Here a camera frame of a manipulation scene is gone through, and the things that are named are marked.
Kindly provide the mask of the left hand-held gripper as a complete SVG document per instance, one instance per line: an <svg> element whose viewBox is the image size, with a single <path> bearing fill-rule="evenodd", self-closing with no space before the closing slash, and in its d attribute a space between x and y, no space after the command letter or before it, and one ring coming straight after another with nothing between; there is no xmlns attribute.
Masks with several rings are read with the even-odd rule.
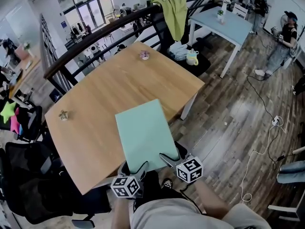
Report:
<svg viewBox="0 0 305 229"><path fill-rule="evenodd" d="M143 179L148 171L149 162L145 161L135 174L130 174L124 161L118 169L118 176L112 180L111 189L118 198L136 199L143 197Z"/></svg>

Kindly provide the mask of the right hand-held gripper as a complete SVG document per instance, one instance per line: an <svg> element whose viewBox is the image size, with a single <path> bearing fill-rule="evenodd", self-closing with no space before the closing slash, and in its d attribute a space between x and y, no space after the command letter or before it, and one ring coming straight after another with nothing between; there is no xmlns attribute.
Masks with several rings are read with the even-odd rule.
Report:
<svg viewBox="0 0 305 229"><path fill-rule="evenodd" d="M178 151L177 158L171 158L166 154L160 153L160 159L176 171L177 177L190 184L203 176L203 165L197 156L193 156L191 150L181 145L177 141L174 142Z"/></svg>

